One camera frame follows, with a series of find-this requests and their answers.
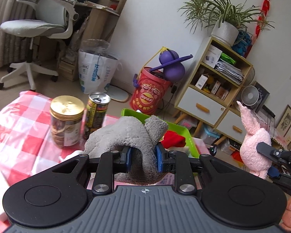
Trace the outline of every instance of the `red hanging decoration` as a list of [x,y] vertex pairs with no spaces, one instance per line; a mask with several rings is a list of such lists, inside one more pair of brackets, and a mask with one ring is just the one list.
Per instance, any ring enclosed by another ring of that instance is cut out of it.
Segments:
[[[269,12],[270,9],[270,0],[264,0],[263,1],[263,5],[262,5],[262,11],[264,12],[264,16],[267,16],[267,13]],[[255,41],[257,40],[258,36],[260,35],[261,32],[261,27],[259,25],[256,26],[255,28],[255,35],[252,36],[252,44],[251,46],[248,47],[246,54],[244,55],[244,57],[246,58],[252,48],[252,45],[255,43]]]

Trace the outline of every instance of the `black round pad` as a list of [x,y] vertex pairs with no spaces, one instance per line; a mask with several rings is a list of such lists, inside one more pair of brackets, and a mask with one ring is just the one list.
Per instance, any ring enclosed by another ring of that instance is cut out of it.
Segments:
[[53,186],[36,186],[25,193],[25,200],[34,206],[48,206],[59,200],[61,191]]
[[49,228],[82,213],[88,204],[88,195],[69,174],[53,173],[50,177],[40,173],[11,186],[2,204],[12,223]]
[[279,223],[286,207],[279,187],[249,173],[218,174],[203,189],[201,201],[218,220],[247,229]]
[[228,191],[228,196],[235,203],[244,206],[258,205],[265,198],[265,194],[262,190],[248,185],[232,187]]

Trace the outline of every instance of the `screw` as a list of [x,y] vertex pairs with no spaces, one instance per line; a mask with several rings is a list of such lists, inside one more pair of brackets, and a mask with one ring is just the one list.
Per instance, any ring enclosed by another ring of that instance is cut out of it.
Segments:
[[106,184],[98,184],[94,187],[96,192],[102,193],[109,190],[109,186]]
[[182,192],[192,192],[195,190],[195,187],[191,184],[183,184],[180,186]]

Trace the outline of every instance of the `framed drawing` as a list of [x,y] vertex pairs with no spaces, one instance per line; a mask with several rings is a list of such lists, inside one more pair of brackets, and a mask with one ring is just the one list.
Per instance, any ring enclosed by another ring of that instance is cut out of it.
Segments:
[[291,107],[287,105],[285,112],[281,116],[279,122],[276,125],[278,133],[285,136],[291,127]]

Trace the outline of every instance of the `chair seat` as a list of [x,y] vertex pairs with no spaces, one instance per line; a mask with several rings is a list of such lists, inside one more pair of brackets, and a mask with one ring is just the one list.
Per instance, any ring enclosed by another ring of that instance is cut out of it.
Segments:
[[6,21],[0,25],[0,29],[18,37],[49,36],[65,31],[62,25],[27,19]]

